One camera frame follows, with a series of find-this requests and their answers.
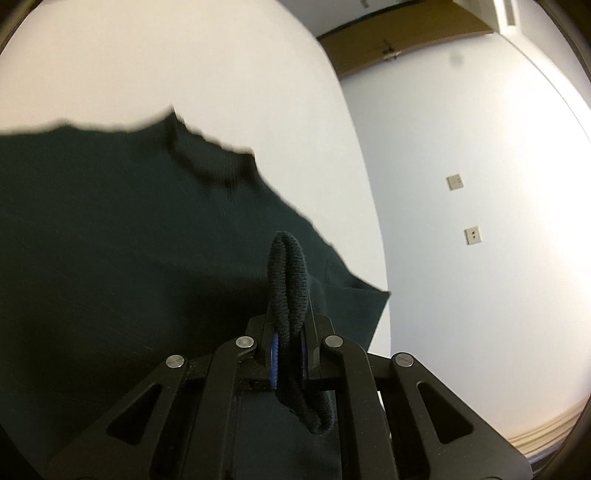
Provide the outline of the lower white wall socket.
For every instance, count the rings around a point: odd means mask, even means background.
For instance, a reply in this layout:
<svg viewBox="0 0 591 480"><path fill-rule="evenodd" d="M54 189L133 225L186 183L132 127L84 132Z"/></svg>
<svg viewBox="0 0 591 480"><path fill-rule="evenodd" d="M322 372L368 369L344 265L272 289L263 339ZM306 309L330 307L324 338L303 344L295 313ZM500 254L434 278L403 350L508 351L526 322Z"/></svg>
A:
<svg viewBox="0 0 591 480"><path fill-rule="evenodd" d="M469 227L464 231L464 233L468 245L476 245L481 243L483 240L479 226Z"/></svg>

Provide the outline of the upper white wall switch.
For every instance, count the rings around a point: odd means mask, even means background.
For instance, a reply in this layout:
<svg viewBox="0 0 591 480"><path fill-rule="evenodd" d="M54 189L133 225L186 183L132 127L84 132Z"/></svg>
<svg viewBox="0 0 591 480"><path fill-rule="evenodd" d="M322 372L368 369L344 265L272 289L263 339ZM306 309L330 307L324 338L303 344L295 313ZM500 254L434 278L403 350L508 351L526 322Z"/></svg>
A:
<svg viewBox="0 0 591 480"><path fill-rule="evenodd" d="M455 174L447 178L447 183L451 191L459 190L464 187L464 181L460 174Z"/></svg>

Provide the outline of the white bed sheet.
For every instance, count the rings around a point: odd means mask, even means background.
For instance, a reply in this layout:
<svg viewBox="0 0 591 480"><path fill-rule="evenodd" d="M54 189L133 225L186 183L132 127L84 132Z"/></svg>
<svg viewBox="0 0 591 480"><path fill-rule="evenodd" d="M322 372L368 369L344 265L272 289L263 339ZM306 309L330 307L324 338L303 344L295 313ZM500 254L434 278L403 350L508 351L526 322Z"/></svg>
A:
<svg viewBox="0 0 591 480"><path fill-rule="evenodd" d="M167 115L256 160L349 272L388 292L378 215L341 85L274 1L45 1L1 55L1 139ZM387 304L366 348L389 349Z"/></svg>

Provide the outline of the brown wooden door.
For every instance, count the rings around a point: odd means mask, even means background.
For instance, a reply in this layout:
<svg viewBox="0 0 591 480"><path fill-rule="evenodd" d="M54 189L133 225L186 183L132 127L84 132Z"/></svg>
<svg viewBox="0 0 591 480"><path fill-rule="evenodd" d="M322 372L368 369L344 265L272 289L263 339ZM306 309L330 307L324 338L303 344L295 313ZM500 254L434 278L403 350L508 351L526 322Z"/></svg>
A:
<svg viewBox="0 0 591 480"><path fill-rule="evenodd" d="M339 26L318 42L342 79L422 48L492 32L453 1L408 1Z"/></svg>

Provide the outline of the dark green knit garment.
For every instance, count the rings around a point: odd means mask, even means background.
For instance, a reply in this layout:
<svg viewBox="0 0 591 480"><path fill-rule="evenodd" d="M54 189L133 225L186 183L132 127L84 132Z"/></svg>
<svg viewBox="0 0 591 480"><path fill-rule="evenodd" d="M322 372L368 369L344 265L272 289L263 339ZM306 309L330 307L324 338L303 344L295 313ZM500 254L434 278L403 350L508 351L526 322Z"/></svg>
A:
<svg viewBox="0 0 591 480"><path fill-rule="evenodd" d="M304 251L315 313L368 346L389 295L228 151L167 115L1 139L1 424L37 472L172 354L266 313L273 238Z"/></svg>

